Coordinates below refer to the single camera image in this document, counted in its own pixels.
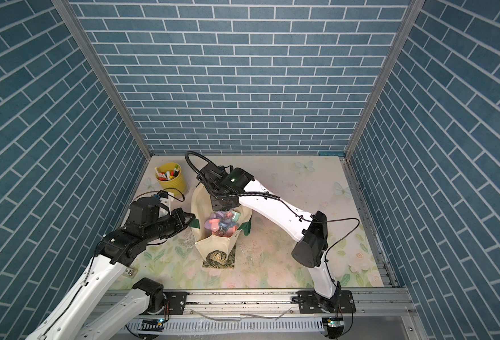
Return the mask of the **teal hourglass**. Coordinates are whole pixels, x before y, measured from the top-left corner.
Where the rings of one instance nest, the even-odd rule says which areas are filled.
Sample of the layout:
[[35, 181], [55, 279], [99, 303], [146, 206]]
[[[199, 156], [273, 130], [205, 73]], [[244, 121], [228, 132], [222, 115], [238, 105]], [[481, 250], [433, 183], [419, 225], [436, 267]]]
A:
[[239, 221], [239, 218], [241, 217], [241, 214], [237, 211], [233, 211], [231, 214], [231, 221], [233, 223], [237, 223]]

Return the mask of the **blue hourglass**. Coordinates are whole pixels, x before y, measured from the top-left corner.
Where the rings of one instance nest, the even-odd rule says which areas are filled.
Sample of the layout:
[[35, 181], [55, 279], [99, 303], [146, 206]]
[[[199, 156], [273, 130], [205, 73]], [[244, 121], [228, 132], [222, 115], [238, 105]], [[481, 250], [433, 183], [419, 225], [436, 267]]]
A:
[[224, 220], [224, 229], [225, 230], [230, 230], [235, 226], [235, 223], [232, 221], [231, 218], [227, 218]]

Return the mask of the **cream canvas tote bag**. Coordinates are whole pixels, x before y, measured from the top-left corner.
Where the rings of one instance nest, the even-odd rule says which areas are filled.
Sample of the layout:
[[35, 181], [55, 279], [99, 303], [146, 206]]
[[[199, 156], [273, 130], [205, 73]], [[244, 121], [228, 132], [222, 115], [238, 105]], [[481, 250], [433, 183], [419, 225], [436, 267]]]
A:
[[195, 219], [190, 227], [195, 246], [203, 258], [203, 266], [233, 269], [237, 239], [251, 232], [253, 211], [243, 206], [228, 211], [214, 211], [210, 195], [200, 184], [191, 198], [191, 212]]

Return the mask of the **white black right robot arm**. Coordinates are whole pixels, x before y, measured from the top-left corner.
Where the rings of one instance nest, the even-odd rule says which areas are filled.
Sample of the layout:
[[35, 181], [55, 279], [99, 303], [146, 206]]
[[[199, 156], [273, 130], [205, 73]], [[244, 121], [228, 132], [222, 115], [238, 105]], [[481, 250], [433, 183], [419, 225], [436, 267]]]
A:
[[292, 257], [309, 269], [317, 305], [326, 313], [340, 311], [344, 295], [340, 282], [333, 278], [329, 270], [328, 224], [331, 221], [323, 212], [310, 213], [285, 202], [241, 168], [230, 167], [226, 170], [209, 162], [202, 169], [192, 167], [192, 170], [210, 194], [214, 209], [250, 208], [274, 222], [295, 240]]

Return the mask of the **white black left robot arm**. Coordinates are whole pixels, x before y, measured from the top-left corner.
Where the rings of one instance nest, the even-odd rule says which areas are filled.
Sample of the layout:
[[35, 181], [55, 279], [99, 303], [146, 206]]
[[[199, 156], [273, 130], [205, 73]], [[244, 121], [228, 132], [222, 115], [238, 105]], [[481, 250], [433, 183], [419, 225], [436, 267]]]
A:
[[158, 240], [168, 240], [195, 220], [181, 208], [171, 209], [161, 195], [131, 202], [126, 223], [104, 236], [74, 286], [28, 339], [110, 339], [135, 317], [148, 314], [164, 321], [169, 302], [163, 285], [140, 279], [102, 315], [88, 322], [101, 298], [133, 261]]

